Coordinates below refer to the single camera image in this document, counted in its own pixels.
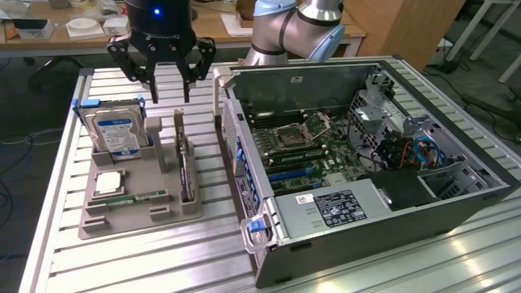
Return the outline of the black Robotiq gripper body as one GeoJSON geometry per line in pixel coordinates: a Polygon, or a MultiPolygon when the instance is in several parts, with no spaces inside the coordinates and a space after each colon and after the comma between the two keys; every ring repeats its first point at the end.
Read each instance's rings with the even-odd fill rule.
{"type": "Polygon", "coordinates": [[[196,45],[189,1],[125,1],[129,43],[156,63],[183,64],[196,45]]]}

